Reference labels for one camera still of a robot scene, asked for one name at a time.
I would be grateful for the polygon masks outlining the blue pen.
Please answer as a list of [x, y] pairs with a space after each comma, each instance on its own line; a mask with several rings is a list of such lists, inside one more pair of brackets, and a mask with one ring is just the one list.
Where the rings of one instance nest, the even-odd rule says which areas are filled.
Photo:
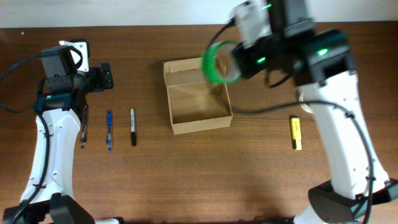
[[106, 139], [106, 145], [108, 150], [112, 150], [112, 114], [110, 110], [107, 110], [107, 127], [108, 127], [108, 133], [107, 133], [107, 139]]

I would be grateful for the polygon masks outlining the black permanent marker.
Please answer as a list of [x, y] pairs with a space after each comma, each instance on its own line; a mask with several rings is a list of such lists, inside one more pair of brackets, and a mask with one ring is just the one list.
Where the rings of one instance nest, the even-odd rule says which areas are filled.
[[131, 143], [132, 143], [132, 146], [134, 147], [137, 144], [134, 108], [130, 109], [130, 124], [131, 124]]

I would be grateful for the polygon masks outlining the yellow highlighter marker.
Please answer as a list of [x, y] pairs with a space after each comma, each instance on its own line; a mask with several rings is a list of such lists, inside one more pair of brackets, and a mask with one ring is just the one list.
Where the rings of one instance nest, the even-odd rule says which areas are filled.
[[290, 124], [292, 130], [292, 144], [293, 149], [297, 151], [302, 150], [302, 135], [300, 128], [300, 119], [296, 116], [290, 117]]

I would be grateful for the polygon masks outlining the cardboard box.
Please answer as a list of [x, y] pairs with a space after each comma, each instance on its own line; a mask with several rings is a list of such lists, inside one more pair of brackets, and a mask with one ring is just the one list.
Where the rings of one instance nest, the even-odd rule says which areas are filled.
[[231, 126], [228, 89], [206, 80], [200, 57], [164, 62], [163, 67], [174, 135]]

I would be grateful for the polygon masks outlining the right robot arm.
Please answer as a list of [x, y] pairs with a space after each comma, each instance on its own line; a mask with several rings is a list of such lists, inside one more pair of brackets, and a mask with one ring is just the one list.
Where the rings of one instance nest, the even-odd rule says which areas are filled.
[[373, 206], [397, 199], [397, 181], [373, 148], [347, 36], [317, 32], [304, 1], [246, 1], [231, 15], [241, 34], [232, 50], [236, 74], [285, 72], [312, 110], [326, 150], [331, 179], [308, 191], [308, 207], [290, 222], [367, 223]]

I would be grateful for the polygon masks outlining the cream masking tape roll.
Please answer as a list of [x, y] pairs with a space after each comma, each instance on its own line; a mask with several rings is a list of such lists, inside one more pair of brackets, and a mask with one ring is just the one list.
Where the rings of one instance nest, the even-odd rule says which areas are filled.
[[303, 93], [299, 94], [298, 100], [300, 102], [300, 107], [307, 113], [313, 114], [313, 110], [311, 109], [311, 107], [304, 103], [304, 96]]

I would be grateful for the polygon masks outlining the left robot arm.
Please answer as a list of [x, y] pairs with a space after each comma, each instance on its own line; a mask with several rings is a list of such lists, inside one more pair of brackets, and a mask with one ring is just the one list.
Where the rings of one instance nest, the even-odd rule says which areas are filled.
[[31, 106], [36, 115], [37, 140], [29, 181], [20, 202], [6, 208], [4, 223], [97, 223], [75, 199], [72, 174], [78, 133], [86, 134], [86, 96], [114, 86], [108, 62], [91, 67], [85, 39], [61, 40], [36, 54], [45, 77]]

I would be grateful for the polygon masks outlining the black pen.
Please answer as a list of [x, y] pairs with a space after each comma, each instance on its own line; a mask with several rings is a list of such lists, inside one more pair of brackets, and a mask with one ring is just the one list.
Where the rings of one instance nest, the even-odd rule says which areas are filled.
[[80, 147], [84, 148], [86, 144], [86, 129], [87, 129], [87, 124], [88, 124], [88, 108], [89, 105], [85, 106], [85, 109], [83, 110], [83, 116], [82, 116], [82, 132], [81, 132], [81, 143]]

